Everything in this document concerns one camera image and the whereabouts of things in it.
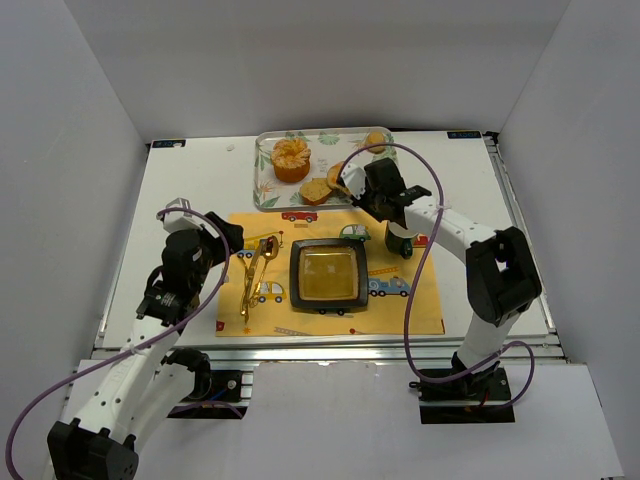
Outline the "metal tongs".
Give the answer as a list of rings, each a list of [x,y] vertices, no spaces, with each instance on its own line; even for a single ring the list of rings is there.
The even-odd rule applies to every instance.
[[[405,205],[402,200],[405,192],[405,188],[372,187],[367,183],[366,191],[360,199],[346,195],[353,206],[366,212],[376,221],[391,221],[405,228]]]

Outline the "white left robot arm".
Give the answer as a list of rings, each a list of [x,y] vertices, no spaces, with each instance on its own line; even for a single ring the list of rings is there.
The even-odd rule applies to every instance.
[[[177,404],[212,396],[209,357],[176,343],[206,304],[200,294],[209,271],[229,267],[244,231],[213,212],[168,207],[159,218],[168,233],[161,263],[147,278],[125,345],[87,403],[47,436],[58,479],[133,478],[142,446]]]

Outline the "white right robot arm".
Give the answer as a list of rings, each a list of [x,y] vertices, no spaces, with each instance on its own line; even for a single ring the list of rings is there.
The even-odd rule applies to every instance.
[[[364,167],[347,164],[338,181],[352,203],[386,225],[387,250],[404,259],[413,253],[418,235],[440,245],[465,266],[467,299],[473,311],[452,370],[436,384],[492,369],[505,351],[505,340],[520,315],[541,295],[542,285],[525,234],[516,227],[496,230],[446,208],[444,191],[406,186],[396,163],[374,161]]]

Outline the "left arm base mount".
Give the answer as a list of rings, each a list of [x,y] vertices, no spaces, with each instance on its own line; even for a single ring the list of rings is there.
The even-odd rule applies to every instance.
[[[172,419],[241,419],[241,370],[214,370],[209,356],[199,350],[180,348],[166,355],[161,365],[181,365],[192,375],[194,388],[168,415]]]

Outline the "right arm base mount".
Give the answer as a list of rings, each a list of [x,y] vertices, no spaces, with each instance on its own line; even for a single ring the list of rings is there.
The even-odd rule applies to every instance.
[[[506,371],[492,367],[488,373],[470,374],[448,383],[411,381],[418,397],[423,425],[509,424],[515,422]]]

